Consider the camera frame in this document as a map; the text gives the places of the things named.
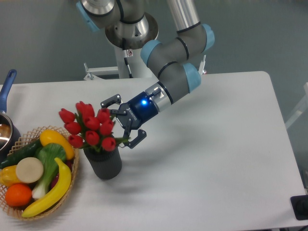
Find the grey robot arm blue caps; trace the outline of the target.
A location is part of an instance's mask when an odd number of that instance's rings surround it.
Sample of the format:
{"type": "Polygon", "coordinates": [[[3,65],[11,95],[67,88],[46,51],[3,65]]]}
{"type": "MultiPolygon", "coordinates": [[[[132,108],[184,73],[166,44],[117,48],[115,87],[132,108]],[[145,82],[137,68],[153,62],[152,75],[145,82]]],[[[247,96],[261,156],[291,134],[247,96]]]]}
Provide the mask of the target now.
{"type": "Polygon", "coordinates": [[[189,59],[204,54],[215,42],[209,25],[200,22],[192,0],[170,0],[177,37],[166,44],[158,41],[156,21],[144,11],[142,0],[80,0],[77,9],[88,26],[104,29],[109,42],[119,49],[118,71],[125,77],[142,77],[148,69],[157,83],[124,103],[115,95],[101,103],[102,108],[118,104],[113,114],[124,134],[118,143],[134,148],[145,137],[142,124],[162,112],[201,84],[202,68],[189,59]]]}

